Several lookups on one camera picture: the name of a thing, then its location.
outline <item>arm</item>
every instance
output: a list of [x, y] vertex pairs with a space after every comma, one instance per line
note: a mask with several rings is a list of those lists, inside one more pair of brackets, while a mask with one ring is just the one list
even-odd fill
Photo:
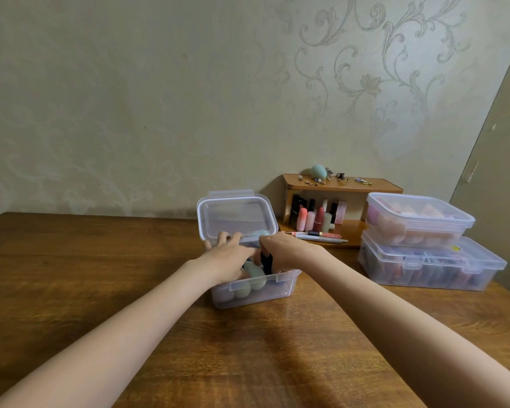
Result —
[[510, 407], [510, 371], [462, 336], [320, 246], [285, 234], [260, 241], [278, 270], [298, 267], [325, 289], [428, 406]]
[[240, 234], [186, 262], [136, 302], [70, 345], [0, 397], [0, 408], [112, 406], [179, 317], [206, 290], [242, 276], [255, 249]]

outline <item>forearm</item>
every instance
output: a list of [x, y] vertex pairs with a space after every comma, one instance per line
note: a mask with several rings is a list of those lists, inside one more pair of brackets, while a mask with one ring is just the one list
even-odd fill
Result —
[[428, 406], [510, 406], [510, 371], [442, 323], [328, 253], [301, 269]]
[[189, 261], [16, 384], [0, 408], [110, 407], [179, 317], [211, 287]]

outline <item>clear plastic container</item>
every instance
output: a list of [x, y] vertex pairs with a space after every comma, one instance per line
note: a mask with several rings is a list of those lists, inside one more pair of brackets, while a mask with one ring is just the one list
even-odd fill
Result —
[[475, 221], [434, 197], [373, 192], [367, 201], [366, 223], [388, 245], [451, 247]]
[[[196, 206], [200, 239], [217, 243], [219, 232], [243, 233], [240, 244], [259, 246], [259, 236], [274, 234], [278, 222], [270, 201], [252, 190], [210, 192]], [[211, 288], [216, 308], [227, 309], [283, 298], [293, 293], [299, 270], [224, 283]]]
[[484, 290], [506, 267], [505, 260], [466, 237], [452, 248], [396, 247], [373, 230], [363, 232], [358, 259], [376, 283], [421, 288]]

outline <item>door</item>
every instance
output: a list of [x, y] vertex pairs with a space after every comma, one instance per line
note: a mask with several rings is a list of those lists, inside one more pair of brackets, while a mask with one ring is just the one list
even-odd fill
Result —
[[510, 68], [451, 204], [476, 218], [466, 236], [508, 261], [496, 281], [510, 290]]

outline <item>wallpaper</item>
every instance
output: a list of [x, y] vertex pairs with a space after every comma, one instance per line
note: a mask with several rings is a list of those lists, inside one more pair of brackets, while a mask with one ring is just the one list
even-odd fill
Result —
[[283, 203], [320, 163], [449, 200], [510, 0], [0, 0], [0, 213]]

